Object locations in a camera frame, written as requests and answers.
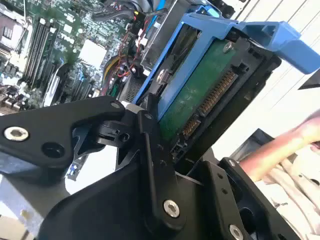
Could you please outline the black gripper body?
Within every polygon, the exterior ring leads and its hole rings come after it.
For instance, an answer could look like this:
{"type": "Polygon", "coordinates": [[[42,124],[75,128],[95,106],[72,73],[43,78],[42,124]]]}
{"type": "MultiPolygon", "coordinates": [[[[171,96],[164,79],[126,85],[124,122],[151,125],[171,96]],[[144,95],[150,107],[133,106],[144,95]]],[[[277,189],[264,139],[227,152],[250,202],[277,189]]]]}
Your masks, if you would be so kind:
{"type": "Polygon", "coordinates": [[[59,202],[40,240],[213,240],[200,176],[147,178],[133,162],[59,202]]]}

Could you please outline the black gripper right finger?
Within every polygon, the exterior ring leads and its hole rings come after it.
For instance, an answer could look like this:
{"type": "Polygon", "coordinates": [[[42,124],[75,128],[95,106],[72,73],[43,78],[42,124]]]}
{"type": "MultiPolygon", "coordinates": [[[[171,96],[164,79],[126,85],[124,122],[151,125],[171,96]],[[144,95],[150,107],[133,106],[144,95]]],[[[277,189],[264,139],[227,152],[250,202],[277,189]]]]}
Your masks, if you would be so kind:
{"type": "Polygon", "coordinates": [[[241,167],[230,158],[218,164],[202,161],[200,177],[207,224],[214,240],[297,240],[241,167]]]}

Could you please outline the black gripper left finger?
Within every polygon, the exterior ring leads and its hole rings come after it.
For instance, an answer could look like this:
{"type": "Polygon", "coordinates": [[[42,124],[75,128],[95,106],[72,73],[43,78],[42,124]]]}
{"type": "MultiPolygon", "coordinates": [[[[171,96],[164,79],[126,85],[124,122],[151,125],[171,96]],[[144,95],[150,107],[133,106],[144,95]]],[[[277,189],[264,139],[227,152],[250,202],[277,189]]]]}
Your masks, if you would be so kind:
{"type": "Polygon", "coordinates": [[[175,174],[157,120],[111,96],[3,115],[0,131],[1,174],[34,185],[59,183],[76,158],[105,146],[120,150],[120,169],[138,163],[148,179],[175,174]]]}

